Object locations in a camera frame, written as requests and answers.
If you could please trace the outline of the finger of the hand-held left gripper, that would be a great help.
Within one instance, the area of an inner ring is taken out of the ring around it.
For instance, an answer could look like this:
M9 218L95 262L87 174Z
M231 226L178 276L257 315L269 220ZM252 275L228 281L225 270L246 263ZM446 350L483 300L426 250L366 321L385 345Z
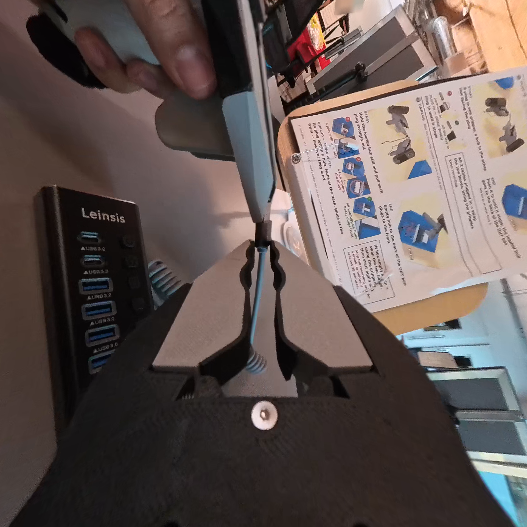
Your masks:
M268 221L276 188L269 129L254 91L222 102L227 132L253 223Z

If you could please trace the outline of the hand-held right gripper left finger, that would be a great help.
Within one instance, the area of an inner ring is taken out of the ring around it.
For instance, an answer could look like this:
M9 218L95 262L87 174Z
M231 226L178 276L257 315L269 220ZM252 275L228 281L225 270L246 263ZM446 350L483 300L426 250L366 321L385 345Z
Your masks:
M152 368L226 384L249 357L254 243L243 242L196 278Z

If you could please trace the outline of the person's left hand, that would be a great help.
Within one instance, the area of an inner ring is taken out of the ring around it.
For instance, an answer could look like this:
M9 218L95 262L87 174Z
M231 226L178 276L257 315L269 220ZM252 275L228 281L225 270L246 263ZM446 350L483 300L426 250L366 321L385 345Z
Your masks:
M125 1L160 65L123 63L95 30L81 28L75 43L94 75L109 89L144 89L166 99L176 89L196 100L217 86L206 30L191 1Z

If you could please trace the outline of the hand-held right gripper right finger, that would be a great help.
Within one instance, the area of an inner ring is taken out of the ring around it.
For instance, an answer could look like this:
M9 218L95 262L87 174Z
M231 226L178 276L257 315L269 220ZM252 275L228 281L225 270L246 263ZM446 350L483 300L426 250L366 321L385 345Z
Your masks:
M278 242L270 247L276 354L283 377L369 372L373 362L333 284Z

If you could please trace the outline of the black usb hub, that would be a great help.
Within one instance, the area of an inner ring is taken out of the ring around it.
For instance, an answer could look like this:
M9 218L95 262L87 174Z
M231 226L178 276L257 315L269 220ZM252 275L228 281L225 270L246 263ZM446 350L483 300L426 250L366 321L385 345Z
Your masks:
M56 435L153 312L138 206L47 186L34 199Z

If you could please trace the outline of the instruction sheet board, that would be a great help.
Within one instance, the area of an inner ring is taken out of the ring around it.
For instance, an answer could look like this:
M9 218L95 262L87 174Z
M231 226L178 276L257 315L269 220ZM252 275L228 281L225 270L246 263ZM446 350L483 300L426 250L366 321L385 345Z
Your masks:
M323 275L400 334L463 317L526 273L526 66L295 110Z

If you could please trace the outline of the white board stand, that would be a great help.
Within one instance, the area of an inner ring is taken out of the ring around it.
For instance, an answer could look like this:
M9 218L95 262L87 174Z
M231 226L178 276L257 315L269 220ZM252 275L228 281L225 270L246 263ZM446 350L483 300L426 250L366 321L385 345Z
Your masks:
M306 179L302 156L294 153L285 158L281 165L285 177L286 190L277 190L278 197L271 202L271 214L286 211L285 194L289 195L290 208L296 216L308 263L319 273L324 273L326 254L321 238L312 196Z

